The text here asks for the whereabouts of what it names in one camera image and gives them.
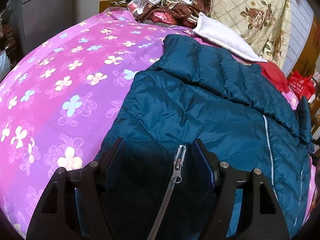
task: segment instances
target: metal screw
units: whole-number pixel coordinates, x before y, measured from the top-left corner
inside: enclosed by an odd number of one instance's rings
[[[258,168],[255,168],[253,171],[257,175],[260,175],[262,173],[262,171],[260,169],[258,169]]]
[[[220,166],[222,167],[222,168],[228,168],[229,167],[229,163],[227,163],[227,162],[222,162],[222,163],[220,163]]]
[[[62,174],[64,172],[64,168],[60,167],[60,168],[57,168],[57,173],[58,174]]]
[[[92,167],[92,168],[97,167],[98,165],[99,165],[99,163],[97,161],[90,162],[90,167]]]

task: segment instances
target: red plastic package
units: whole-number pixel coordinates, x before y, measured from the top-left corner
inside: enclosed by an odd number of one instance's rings
[[[307,100],[316,92],[311,82],[311,77],[302,77],[298,71],[295,71],[288,81],[288,86],[293,90],[296,96],[301,99],[305,96]]]
[[[177,25],[177,21],[166,12],[153,12],[151,15],[151,19],[154,22],[165,23],[169,25]]]

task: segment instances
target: white slatted panel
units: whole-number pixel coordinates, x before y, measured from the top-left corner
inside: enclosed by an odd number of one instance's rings
[[[313,11],[306,0],[291,0],[291,35],[282,71],[287,76],[296,64],[308,39]]]

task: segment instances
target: jacket pocket zipper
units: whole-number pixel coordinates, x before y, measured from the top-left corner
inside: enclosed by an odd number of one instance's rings
[[[180,183],[182,181],[181,168],[182,168],[184,159],[186,157],[186,152],[187,152],[187,147],[184,145],[180,145],[177,150],[177,153],[174,157],[173,172],[172,172],[172,176],[171,176],[171,179],[170,179],[168,187],[167,187],[167,191],[165,192],[161,207],[159,209],[156,220],[153,223],[153,227],[151,229],[151,232],[150,232],[147,240],[155,240],[156,239],[157,233],[158,233],[159,228],[161,226],[162,219],[164,218],[164,215],[167,210],[172,192],[174,190],[174,186],[177,183]]]

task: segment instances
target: white zipper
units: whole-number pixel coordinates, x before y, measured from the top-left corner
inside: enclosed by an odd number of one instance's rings
[[[298,207],[300,206],[301,198],[302,198],[302,179],[303,179],[303,170],[301,170],[301,173],[300,173],[300,197],[299,197]],[[297,224],[297,220],[298,220],[298,217],[296,217],[296,220],[295,220],[294,225],[293,225],[294,227]]]
[[[157,233],[159,231],[159,228],[161,226],[161,222],[162,219],[164,218],[165,212],[167,210],[172,192],[174,190],[174,186],[177,183],[180,183],[182,181],[182,177],[181,177],[181,168],[184,162],[184,159],[186,157],[186,152],[187,152],[187,147],[184,145],[180,145],[177,153],[174,157],[174,161],[173,161],[173,172],[172,172],[172,176],[170,178],[168,187],[167,187],[167,191],[165,192],[164,198],[162,200],[162,204],[161,207],[159,209],[158,215],[156,217],[155,222],[153,223],[153,227],[151,229],[151,232],[148,236],[147,240],[154,240],[156,239]]]

